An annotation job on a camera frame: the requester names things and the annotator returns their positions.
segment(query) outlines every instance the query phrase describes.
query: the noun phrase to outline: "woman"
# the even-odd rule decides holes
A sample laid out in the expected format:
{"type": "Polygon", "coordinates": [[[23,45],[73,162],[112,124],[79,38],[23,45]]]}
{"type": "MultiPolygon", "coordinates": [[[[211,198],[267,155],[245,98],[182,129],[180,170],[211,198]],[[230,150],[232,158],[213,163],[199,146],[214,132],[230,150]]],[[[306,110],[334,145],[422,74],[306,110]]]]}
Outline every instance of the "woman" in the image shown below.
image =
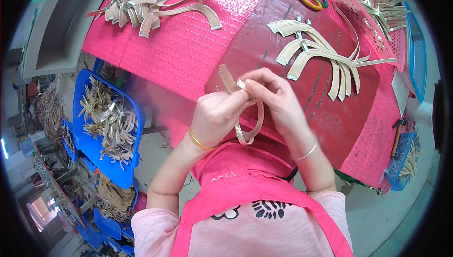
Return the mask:
{"type": "Polygon", "coordinates": [[[190,131],[153,179],[147,209],[132,219],[135,255],[352,256],[345,196],[290,84],[267,68],[241,79],[246,91],[198,99],[190,131]],[[269,106],[286,146],[264,136],[251,146],[223,141],[255,103],[250,95],[269,106]],[[306,193],[288,178],[296,167],[306,193]],[[201,190],[179,219],[189,171],[201,190]]]}

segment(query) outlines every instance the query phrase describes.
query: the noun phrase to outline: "woman's left hand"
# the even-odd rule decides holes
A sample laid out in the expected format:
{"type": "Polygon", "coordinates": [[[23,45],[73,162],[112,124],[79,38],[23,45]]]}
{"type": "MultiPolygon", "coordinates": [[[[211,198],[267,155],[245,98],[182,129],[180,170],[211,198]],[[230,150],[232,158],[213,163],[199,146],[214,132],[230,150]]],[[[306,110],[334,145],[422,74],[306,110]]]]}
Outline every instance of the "woman's left hand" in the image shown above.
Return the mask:
{"type": "Polygon", "coordinates": [[[248,101],[249,97],[242,89],[231,95],[218,91],[201,96],[193,114],[193,136],[205,147],[216,147],[233,129],[242,111],[255,104],[248,101]]]}

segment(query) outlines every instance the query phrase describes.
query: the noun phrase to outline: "woman's right hand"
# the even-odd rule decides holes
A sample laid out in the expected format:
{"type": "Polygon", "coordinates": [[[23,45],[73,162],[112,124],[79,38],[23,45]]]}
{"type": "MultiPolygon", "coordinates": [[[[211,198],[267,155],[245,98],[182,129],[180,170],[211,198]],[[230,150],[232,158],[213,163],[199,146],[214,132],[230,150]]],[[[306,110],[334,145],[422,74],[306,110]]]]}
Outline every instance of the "woman's right hand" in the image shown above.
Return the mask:
{"type": "Polygon", "coordinates": [[[290,143],[293,141],[303,145],[302,152],[313,147],[316,138],[309,128],[296,94],[286,79],[268,68],[250,71],[240,78],[246,83],[246,90],[252,96],[269,106],[275,128],[290,149],[290,143]]]}

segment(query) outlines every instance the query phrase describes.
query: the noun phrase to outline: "hand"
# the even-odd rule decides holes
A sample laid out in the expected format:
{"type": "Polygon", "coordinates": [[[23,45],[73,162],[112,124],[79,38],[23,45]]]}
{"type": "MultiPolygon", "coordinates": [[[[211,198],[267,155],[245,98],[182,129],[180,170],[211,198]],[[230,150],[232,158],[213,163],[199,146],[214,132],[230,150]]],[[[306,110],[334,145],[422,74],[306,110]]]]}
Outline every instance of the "hand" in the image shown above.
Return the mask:
{"type": "Polygon", "coordinates": [[[242,111],[255,104],[248,101],[249,97],[242,89],[231,95],[219,91],[200,97],[191,125],[193,136],[206,147],[216,147],[233,129],[242,111]]]}
{"type": "Polygon", "coordinates": [[[241,77],[246,90],[269,106],[275,128],[286,143],[302,139],[310,148],[316,141],[291,85],[268,68],[250,71],[241,77]]]}

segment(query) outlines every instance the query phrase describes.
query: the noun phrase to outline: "floor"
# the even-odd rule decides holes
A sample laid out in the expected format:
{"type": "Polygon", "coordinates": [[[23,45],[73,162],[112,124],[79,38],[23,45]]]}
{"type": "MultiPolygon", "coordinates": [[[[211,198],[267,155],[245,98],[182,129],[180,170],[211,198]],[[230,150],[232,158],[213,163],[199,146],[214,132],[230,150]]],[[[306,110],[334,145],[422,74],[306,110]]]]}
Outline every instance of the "floor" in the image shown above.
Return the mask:
{"type": "MultiPolygon", "coordinates": [[[[433,85],[440,78],[434,43],[416,3],[414,0],[406,1],[411,5],[426,39],[428,75],[425,101],[432,103],[433,85]]],[[[85,66],[85,63],[92,67],[93,62],[94,59],[91,56],[83,56],[78,71],[85,66]]],[[[76,73],[59,76],[60,91],[65,99],[63,108],[69,121],[72,121],[72,94],[75,79],[76,73]]],[[[363,186],[343,188],[345,183],[337,177],[337,190],[348,190],[346,213],[355,256],[397,256],[414,232],[429,203],[439,165],[439,154],[434,151],[432,129],[419,126],[419,140],[422,145],[418,160],[419,172],[416,179],[408,183],[401,192],[390,191],[386,195],[378,196],[375,191],[363,186]]],[[[171,149],[162,145],[162,141],[163,137],[160,133],[142,137],[139,153],[143,161],[134,173],[139,181],[141,192],[147,191],[154,175],[171,152],[171,149]]],[[[300,175],[295,177],[294,186],[301,191],[305,190],[300,175]]],[[[179,194],[180,213],[186,201],[195,197],[199,190],[198,182],[188,175],[185,186],[179,194]]]]}

